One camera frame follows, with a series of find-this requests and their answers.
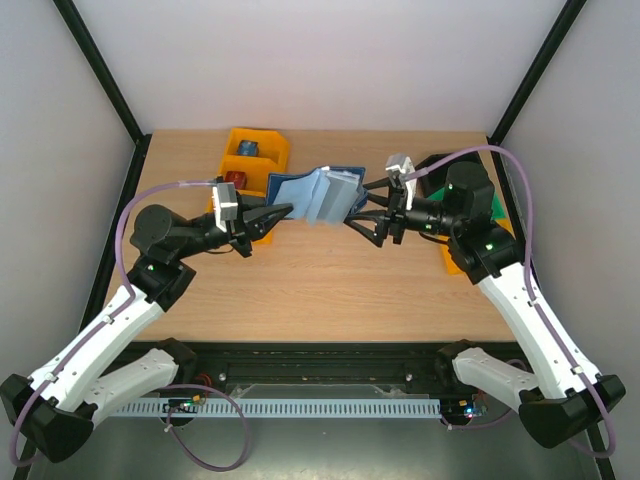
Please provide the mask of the blue leather card holder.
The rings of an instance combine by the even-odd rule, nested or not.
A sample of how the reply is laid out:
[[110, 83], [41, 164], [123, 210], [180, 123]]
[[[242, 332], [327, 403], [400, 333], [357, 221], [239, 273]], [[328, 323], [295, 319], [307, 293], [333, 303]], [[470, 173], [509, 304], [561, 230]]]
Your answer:
[[359, 213], [367, 203], [362, 166], [322, 166], [303, 174], [272, 173], [268, 177], [266, 204], [290, 203], [287, 220], [304, 219], [309, 225], [338, 225]]

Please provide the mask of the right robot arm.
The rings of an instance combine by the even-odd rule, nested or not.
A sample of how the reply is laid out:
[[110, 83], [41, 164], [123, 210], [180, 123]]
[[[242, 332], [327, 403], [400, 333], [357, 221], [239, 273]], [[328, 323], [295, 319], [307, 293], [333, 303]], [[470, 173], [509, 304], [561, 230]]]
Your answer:
[[438, 384], [455, 392], [464, 385], [488, 393], [518, 417], [541, 446], [554, 448], [603, 421], [624, 397], [616, 375], [604, 375], [570, 339], [551, 310], [520, 253], [514, 236], [493, 219], [495, 188], [473, 162], [449, 167], [441, 199], [418, 198], [393, 166], [388, 177], [367, 184], [377, 209], [346, 217], [345, 223], [376, 246], [402, 242], [405, 232], [445, 244], [454, 264], [499, 311], [530, 366], [520, 370], [468, 340], [436, 357]]

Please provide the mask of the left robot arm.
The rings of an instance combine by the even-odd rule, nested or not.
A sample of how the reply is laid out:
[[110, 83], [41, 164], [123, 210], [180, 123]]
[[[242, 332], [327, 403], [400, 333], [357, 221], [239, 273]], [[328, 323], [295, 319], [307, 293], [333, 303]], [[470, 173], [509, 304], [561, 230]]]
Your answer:
[[122, 284], [106, 307], [48, 363], [29, 376], [10, 375], [1, 401], [12, 425], [10, 459], [24, 436], [40, 454], [57, 463], [69, 458], [106, 418], [131, 401], [189, 377], [194, 353], [173, 338], [141, 359], [111, 373], [105, 370], [147, 326], [166, 313], [195, 276], [184, 259], [229, 246], [247, 258], [292, 212], [290, 203], [264, 206], [236, 193], [228, 183], [213, 188], [215, 209], [185, 219], [152, 204], [136, 216], [131, 244], [139, 257], [132, 269], [116, 263]]

